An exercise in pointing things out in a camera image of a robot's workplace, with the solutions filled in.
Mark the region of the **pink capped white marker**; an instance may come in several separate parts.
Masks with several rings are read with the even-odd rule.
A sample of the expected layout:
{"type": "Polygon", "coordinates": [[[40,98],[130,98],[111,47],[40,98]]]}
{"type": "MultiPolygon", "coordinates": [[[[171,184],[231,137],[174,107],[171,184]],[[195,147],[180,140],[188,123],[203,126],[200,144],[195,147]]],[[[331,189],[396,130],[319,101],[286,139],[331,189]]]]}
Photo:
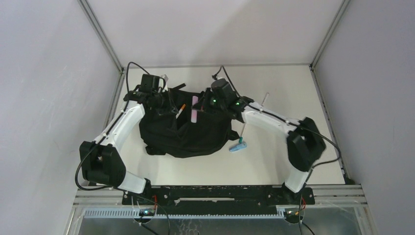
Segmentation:
{"type": "Polygon", "coordinates": [[[265,104],[265,102],[266,102],[266,100],[267,100],[267,98],[269,97],[269,93],[266,93],[265,94],[265,96],[264,96],[264,98],[263,98],[263,100],[262,100],[262,102],[261,102],[261,106],[263,107],[264,106],[264,104],[265,104]]]}

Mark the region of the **pink highlighter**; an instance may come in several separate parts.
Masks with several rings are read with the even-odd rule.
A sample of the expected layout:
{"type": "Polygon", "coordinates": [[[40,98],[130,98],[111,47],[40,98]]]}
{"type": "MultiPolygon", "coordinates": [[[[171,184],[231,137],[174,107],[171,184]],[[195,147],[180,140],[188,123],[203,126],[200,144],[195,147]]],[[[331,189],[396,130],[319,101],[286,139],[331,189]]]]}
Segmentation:
{"type": "Polygon", "coordinates": [[[197,96],[192,97],[192,106],[191,106],[191,122],[196,123],[197,122],[197,114],[198,111],[193,106],[198,103],[199,98],[197,96]]]}

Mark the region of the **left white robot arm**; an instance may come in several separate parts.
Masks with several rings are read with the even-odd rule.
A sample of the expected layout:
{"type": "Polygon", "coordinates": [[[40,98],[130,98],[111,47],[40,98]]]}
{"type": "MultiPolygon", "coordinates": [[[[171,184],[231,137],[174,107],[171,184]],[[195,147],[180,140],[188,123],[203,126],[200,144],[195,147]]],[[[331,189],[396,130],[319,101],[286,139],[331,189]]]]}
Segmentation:
{"type": "Polygon", "coordinates": [[[80,145],[80,164],[76,175],[99,185],[98,189],[117,188],[134,193],[141,204],[149,203],[153,191],[149,181],[126,168],[121,149],[133,128],[145,115],[145,104],[168,91],[168,77],[143,74],[141,83],[124,96],[123,108],[93,141],[80,145]]]}

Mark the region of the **black backpack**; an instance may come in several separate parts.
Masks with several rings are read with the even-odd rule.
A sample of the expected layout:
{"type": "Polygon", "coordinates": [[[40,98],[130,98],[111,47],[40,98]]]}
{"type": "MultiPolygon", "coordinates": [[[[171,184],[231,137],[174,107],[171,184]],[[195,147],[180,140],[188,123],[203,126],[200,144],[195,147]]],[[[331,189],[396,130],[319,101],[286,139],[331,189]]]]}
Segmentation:
{"type": "Polygon", "coordinates": [[[147,154],[169,154],[175,158],[205,156],[219,151],[228,141],[240,138],[225,114],[198,112],[196,122],[192,122],[192,99],[201,98],[204,92],[187,92],[182,90],[184,86],[180,84],[169,89],[175,107],[185,106],[180,114],[160,115],[155,109],[146,109],[139,122],[139,132],[147,154]]]}

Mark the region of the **green capped white marker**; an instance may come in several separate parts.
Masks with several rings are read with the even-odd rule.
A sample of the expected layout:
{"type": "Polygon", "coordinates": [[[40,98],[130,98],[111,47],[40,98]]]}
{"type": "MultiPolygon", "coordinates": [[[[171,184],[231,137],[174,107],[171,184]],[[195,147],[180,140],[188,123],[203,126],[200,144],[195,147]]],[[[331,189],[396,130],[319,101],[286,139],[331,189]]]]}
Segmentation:
{"type": "Polygon", "coordinates": [[[241,133],[240,133],[239,143],[243,142],[243,134],[244,134],[245,128],[246,128],[246,124],[244,123],[243,127],[242,127],[242,130],[241,130],[241,133]]]}

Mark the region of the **orange capped white marker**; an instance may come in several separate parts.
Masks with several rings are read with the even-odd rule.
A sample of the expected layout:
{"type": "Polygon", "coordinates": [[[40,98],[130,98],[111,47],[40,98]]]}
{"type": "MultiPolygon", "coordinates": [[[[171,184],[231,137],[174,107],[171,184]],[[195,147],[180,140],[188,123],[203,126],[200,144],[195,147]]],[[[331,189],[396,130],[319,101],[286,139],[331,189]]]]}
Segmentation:
{"type": "Polygon", "coordinates": [[[183,112],[183,110],[186,108],[186,104],[183,104],[181,107],[180,107],[180,109],[179,109],[179,111],[178,111],[178,113],[176,114],[176,119],[178,119],[179,118],[179,116],[181,115],[181,113],[183,112]]]}

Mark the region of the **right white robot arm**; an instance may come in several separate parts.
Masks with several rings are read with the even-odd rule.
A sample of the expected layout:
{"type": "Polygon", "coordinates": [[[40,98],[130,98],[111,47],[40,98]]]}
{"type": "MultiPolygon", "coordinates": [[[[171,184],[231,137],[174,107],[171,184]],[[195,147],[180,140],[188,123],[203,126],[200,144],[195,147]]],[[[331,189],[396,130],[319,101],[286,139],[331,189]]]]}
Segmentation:
{"type": "Polygon", "coordinates": [[[215,80],[205,90],[202,110],[212,114],[226,114],[241,123],[261,128],[284,139],[290,163],[284,180],[283,199],[290,204],[302,198],[313,164],[326,150],[323,136],[309,117],[295,119],[281,116],[263,108],[253,99],[240,96],[224,78],[215,80]]]}

